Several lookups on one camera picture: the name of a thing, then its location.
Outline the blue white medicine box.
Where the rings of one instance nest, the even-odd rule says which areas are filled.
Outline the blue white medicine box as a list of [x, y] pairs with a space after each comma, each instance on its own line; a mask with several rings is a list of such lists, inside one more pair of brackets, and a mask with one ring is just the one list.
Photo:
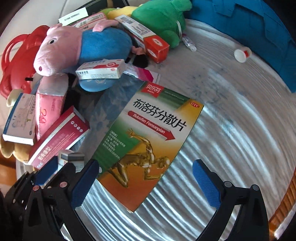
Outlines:
[[36, 96], [20, 93], [3, 130], [3, 139], [25, 145], [34, 145], [36, 136]]

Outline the green and yellow plush toy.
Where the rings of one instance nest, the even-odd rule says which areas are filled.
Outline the green and yellow plush toy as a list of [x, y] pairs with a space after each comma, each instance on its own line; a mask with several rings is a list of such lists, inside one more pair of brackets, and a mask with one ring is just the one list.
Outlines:
[[190, 0], [148, 1], [140, 6], [108, 8], [103, 10], [108, 19], [126, 15], [141, 23], [166, 41], [170, 48], [176, 48], [186, 28], [184, 12], [192, 8]]

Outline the silver grey small box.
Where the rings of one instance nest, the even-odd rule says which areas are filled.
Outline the silver grey small box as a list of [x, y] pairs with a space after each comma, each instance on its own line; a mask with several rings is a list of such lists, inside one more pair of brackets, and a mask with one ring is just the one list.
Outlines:
[[83, 153], [74, 152], [72, 150], [60, 150], [58, 152], [58, 169], [59, 171], [67, 163], [74, 164], [76, 173], [80, 172], [84, 168], [84, 157]]

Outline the dark green gift box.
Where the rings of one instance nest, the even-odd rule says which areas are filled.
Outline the dark green gift box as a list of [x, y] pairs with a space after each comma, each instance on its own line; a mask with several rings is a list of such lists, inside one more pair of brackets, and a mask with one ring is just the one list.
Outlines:
[[79, 7], [79, 9], [86, 8], [88, 15], [93, 15], [99, 11], [107, 8], [123, 8], [129, 6], [127, 0], [92, 0]]

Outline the red plastic toy bag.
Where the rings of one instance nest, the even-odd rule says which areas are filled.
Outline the red plastic toy bag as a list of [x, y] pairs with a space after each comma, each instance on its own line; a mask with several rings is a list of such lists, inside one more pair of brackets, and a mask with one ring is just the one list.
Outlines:
[[31, 92], [31, 79], [36, 73], [34, 59], [48, 30], [48, 26], [41, 25], [30, 34], [15, 37], [6, 46], [1, 58], [1, 95], [4, 98], [14, 89]]

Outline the pink tissue pack on table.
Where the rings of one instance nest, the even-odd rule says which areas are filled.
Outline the pink tissue pack on table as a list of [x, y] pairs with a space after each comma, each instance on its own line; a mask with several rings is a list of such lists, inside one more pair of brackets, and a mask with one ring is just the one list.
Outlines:
[[36, 93], [36, 135], [39, 140], [60, 117], [69, 79], [65, 73], [44, 76]]

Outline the green orange ibuprofen box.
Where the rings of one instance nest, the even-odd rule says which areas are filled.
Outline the green orange ibuprofen box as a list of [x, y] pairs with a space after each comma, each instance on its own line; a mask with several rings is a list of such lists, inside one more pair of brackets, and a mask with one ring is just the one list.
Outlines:
[[98, 180], [128, 211], [147, 198], [177, 156], [203, 104], [145, 82], [112, 123], [93, 159]]

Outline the magenta white medicine box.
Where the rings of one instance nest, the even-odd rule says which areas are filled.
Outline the magenta white medicine box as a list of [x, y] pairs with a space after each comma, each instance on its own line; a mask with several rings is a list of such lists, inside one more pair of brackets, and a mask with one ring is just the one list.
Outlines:
[[69, 150], [89, 132], [89, 121], [73, 106], [34, 144], [29, 154], [28, 165], [41, 169], [60, 150]]

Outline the blue plastic storage crate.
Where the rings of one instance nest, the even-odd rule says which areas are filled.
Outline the blue plastic storage crate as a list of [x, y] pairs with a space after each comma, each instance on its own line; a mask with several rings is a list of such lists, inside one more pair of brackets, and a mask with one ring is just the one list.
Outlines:
[[192, 1], [185, 13], [249, 47], [295, 92], [295, 39], [264, 1]]

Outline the white small bottle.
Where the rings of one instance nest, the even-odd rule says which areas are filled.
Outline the white small bottle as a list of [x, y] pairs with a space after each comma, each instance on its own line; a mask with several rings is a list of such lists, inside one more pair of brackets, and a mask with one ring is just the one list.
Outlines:
[[252, 51], [248, 47], [243, 47], [234, 51], [234, 58], [239, 63], [245, 63], [251, 55]]

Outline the brown teddy bear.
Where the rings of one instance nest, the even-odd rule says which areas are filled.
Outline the brown teddy bear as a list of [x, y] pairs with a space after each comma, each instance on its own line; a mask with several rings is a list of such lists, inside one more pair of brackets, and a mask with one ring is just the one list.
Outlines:
[[[9, 112], [11, 112], [16, 100], [18, 99], [18, 96], [21, 93], [23, 93], [22, 89], [13, 89], [8, 95], [6, 106], [10, 109]], [[27, 164], [29, 161], [29, 153], [31, 149], [32, 146], [30, 145], [5, 141], [3, 139], [3, 135], [1, 135], [1, 154], [5, 158], [10, 158], [12, 155], [14, 155], [18, 161]]]

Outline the white red small medicine box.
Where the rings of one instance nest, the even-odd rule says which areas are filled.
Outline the white red small medicine box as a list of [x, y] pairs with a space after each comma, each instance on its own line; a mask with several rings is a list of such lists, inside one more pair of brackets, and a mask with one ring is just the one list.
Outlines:
[[123, 59], [86, 62], [76, 71], [79, 80], [85, 79], [119, 79], [126, 70]]

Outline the small clear vial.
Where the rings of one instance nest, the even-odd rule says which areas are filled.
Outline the small clear vial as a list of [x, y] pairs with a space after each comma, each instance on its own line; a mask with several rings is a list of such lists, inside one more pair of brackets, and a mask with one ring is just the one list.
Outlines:
[[197, 48], [194, 42], [186, 35], [182, 34], [182, 41], [185, 44], [185, 46], [190, 49], [192, 52], [196, 52]]

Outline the pink pig plush blue body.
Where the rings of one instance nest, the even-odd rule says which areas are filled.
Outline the pink pig plush blue body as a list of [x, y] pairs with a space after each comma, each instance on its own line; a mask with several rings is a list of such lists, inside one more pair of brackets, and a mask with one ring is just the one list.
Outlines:
[[146, 68], [148, 57], [141, 47], [133, 45], [131, 36], [118, 28], [116, 20], [100, 20], [91, 30], [55, 24], [47, 30], [35, 56], [33, 67], [41, 76], [52, 76], [86, 62], [103, 59], [126, 60], [135, 54], [133, 65]]

